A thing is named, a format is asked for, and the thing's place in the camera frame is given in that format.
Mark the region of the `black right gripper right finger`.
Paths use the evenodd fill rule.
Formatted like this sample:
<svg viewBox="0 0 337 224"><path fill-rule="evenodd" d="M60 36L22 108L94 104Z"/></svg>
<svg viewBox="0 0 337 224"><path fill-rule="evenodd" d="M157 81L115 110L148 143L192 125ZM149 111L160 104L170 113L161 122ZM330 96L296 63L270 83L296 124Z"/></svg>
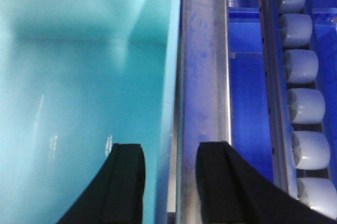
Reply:
<svg viewBox="0 0 337 224"><path fill-rule="evenodd" d="M203 223L334 223L255 170L226 142L202 142L196 183Z"/></svg>

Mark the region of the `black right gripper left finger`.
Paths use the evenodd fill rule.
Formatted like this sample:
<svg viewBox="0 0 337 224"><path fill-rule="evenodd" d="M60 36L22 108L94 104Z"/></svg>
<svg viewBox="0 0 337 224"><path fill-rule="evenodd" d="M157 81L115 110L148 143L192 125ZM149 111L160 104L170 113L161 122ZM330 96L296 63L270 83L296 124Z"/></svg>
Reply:
<svg viewBox="0 0 337 224"><path fill-rule="evenodd" d="M59 223L142 223L145 158L140 144L114 144Z"/></svg>

